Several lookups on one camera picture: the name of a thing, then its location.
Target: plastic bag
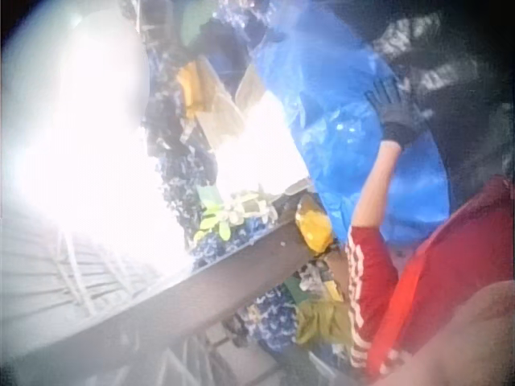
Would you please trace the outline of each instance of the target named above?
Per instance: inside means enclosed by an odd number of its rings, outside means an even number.
[[[364,97],[387,64],[333,13],[307,1],[274,3],[276,12],[253,63],[282,102],[338,239],[375,160],[381,127]],[[398,162],[381,227],[394,244],[419,242],[449,213],[447,177],[431,133]]]
[[[295,223],[306,244],[316,253],[322,253],[332,242],[329,217],[310,195],[303,195],[295,213]]]

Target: jacket sleeve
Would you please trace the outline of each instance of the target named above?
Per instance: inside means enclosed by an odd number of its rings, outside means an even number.
[[[353,367],[365,368],[368,350],[388,308],[398,274],[376,228],[352,227],[346,252],[352,326],[350,360]]]

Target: yellow bag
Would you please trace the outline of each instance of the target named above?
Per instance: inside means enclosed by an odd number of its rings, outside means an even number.
[[[295,223],[309,248],[322,253],[332,242],[329,217],[310,195],[304,195],[297,206]]]

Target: yellow plastic bag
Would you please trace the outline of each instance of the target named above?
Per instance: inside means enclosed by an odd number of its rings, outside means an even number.
[[[310,195],[304,195],[297,206],[295,223],[309,248],[322,253],[332,242],[329,217]]]
[[[183,88],[186,116],[188,119],[193,119],[197,111],[205,110],[202,87],[195,61],[188,63],[179,70],[177,81]]]

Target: red jacket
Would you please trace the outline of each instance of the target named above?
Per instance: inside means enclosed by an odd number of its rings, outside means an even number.
[[[400,278],[376,228],[351,228],[347,254],[351,363],[386,374],[475,292],[513,279],[513,186],[492,179],[416,250]]]

